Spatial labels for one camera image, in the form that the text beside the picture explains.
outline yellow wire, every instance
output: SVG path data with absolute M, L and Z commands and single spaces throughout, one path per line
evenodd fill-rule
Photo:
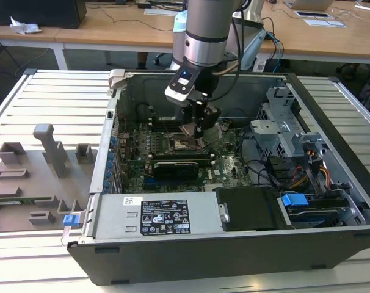
M 292 189 L 292 188 L 294 188 L 294 187 L 297 187 L 298 185 L 301 185 L 301 184 L 302 184 L 305 180 L 307 180 L 307 179 L 308 179 L 308 177 L 307 177 L 307 175 L 306 175 L 306 176 L 304 176 L 302 179 L 300 179 L 298 182 L 296 182 L 296 183 L 294 183 L 293 185 L 291 185 L 289 189 Z

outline aluminum extrusion table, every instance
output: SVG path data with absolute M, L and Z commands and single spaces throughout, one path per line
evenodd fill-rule
M 0 145 L 40 149 L 37 123 L 56 125 L 65 148 L 98 147 L 109 72 L 38 70 L 24 75 L 0 106 Z M 370 114 L 339 82 L 300 78 L 370 171 Z M 304 117 L 310 129 L 311 120 Z M 98 287 L 61 245 L 62 231 L 0 233 L 0 292 L 370 292 L 370 250 L 334 269 Z

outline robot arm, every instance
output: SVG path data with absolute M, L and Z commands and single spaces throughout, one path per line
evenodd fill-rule
M 246 23 L 261 30 L 262 7 L 263 0 L 189 0 L 183 62 L 165 90 L 167 99 L 183 108 L 183 131 L 187 135 L 202 137 L 203 130 L 218 119 L 220 110 L 209 100 L 215 99 L 212 93 L 222 75 L 216 72 L 224 72 L 222 61 L 227 48 L 232 47 L 229 39 L 234 40 L 234 50 L 241 58 L 235 27 L 232 31 L 236 37 L 229 38 L 231 24 L 238 23 L 243 28 Z

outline wooden desk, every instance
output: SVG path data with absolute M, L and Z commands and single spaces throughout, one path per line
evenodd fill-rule
M 41 33 L 20 35 L 8 26 L 0 26 L 0 41 L 5 46 L 50 48 L 54 51 L 61 70 L 68 69 L 64 49 L 100 50 L 106 53 L 172 52 L 174 16 L 145 15 L 144 9 L 138 9 L 137 6 L 101 7 L 102 10 L 95 4 L 87 4 L 86 18 L 79 29 L 41 27 Z M 116 22 L 113 23 L 103 10 Z
M 354 2 L 335 1 L 327 10 L 334 17 L 341 16 L 337 20 L 343 21 L 346 28 L 309 26 L 303 19 L 298 19 L 294 11 L 282 1 L 275 5 L 265 2 L 261 15 L 273 19 L 275 34 L 285 47 L 284 59 L 370 63 L 370 11 L 356 9 L 354 6 Z M 359 18 L 347 13 L 341 14 L 341 9 L 350 10 Z M 264 24 L 268 31 L 272 31 L 269 20 L 264 20 Z M 265 62 L 273 50 L 272 41 L 265 41 L 257 62 Z
M 262 16 L 273 19 L 276 36 L 285 46 L 284 59 L 370 63 L 370 11 L 355 9 L 354 5 L 354 2 L 336 1 L 327 10 L 329 14 L 338 16 L 340 9 L 347 9 L 359 17 L 342 14 L 340 20 L 347 28 L 309 26 L 282 0 L 275 5 L 265 2 Z M 144 9 L 136 6 L 109 8 L 102 5 L 102 10 L 93 4 L 87 4 L 87 7 L 86 18 L 79 29 L 43 27 L 42 33 L 22 36 L 9 27 L 0 26 L 0 40 L 7 46 L 51 48 L 62 70 L 67 69 L 64 49 L 172 52 L 173 16 L 145 15 Z M 142 21 L 163 31 L 131 20 Z M 265 26 L 271 31 L 269 20 L 265 20 Z M 255 68 L 262 68 L 258 65 L 265 64 L 273 50 L 272 41 L 265 41 L 257 55 Z
M 87 5 L 87 16 L 79 29 L 61 29 L 55 40 L 63 43 L 173 48 L 174 16 L 145 15 L 144 9 L 138 9 L 136 5 L 128 8 L 89 8 L 94 6 L 97 7 Z

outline warning label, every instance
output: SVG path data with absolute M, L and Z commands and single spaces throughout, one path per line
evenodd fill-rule
M 142 201 L 143 236 L 188 234 L 190 219 L 187 200 Z

